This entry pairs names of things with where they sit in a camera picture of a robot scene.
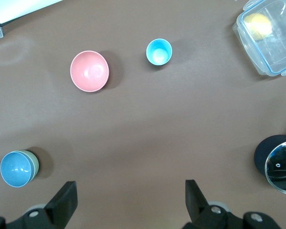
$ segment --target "clear plastic container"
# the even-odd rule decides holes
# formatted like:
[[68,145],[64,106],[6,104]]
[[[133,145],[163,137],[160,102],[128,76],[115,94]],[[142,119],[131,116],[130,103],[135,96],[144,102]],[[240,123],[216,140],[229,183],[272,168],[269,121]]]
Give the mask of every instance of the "clear plastic container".
[[286,75],[286,0],[251,0],[233,26],[261,75]]

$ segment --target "lemon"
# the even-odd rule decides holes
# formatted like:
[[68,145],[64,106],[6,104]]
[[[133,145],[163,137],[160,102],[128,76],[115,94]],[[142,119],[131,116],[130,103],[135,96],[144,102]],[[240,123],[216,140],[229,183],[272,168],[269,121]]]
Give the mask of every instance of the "lemon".
[[245,25],[249,29],[254,40],[262,40],[272,33],[271,21],[260,13],[252,13],[244,18]]

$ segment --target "blue bowl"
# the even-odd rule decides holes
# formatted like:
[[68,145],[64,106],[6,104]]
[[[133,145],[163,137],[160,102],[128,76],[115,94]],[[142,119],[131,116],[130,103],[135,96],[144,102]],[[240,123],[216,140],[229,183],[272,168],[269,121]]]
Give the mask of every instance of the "blue bowl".
[[26,155],[13,151],[4,156],[0,165],[3,180],[12,187],[22,187],[34,176],[34,166]]
[[154,65],[166,64],[172,57],[173,49],[165,39],[156,39],[149,43],[146,49],[146,57]]

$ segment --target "brown table surface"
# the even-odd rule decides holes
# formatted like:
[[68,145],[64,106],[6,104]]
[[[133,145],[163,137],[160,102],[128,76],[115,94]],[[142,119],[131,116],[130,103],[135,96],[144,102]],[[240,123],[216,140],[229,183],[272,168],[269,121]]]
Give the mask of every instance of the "brown table surface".
[[[253,163],[263,139],[286,134],[286,77],[260,76],[233,33],[245,3],[64,0],[5,25],[0,161],[30,149],[41,169],[22,188],[0,175],[0,216],[13,221],[75,180],[68,229],[180,229],[195,179],[236,216],[260,211],[286,229],[286,194]],[[155,38],[173,47],[162,67],[145,56]],[[70,78],[84,50],[110,67],[98,93]]]

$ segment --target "screw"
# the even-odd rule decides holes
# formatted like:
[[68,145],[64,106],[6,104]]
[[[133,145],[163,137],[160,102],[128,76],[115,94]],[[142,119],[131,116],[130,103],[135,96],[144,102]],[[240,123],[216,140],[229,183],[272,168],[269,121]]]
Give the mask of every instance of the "screw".
[[211,211],[214,212],[214,213],[216,213],[216,214],[220,214],[220,213],[221,213],[220,208],[217,207],[217,206],[213,206],[213,207],[211,208]]
[[263,222],[263,218],[260,215],[256,214],[256,213],[251,214],[251,219],[253,219],[253,220],[257,221],[257,222]]
[[29,214],[29,217],[35,217],[39,214],[38,211],[32,211],[30,214]]

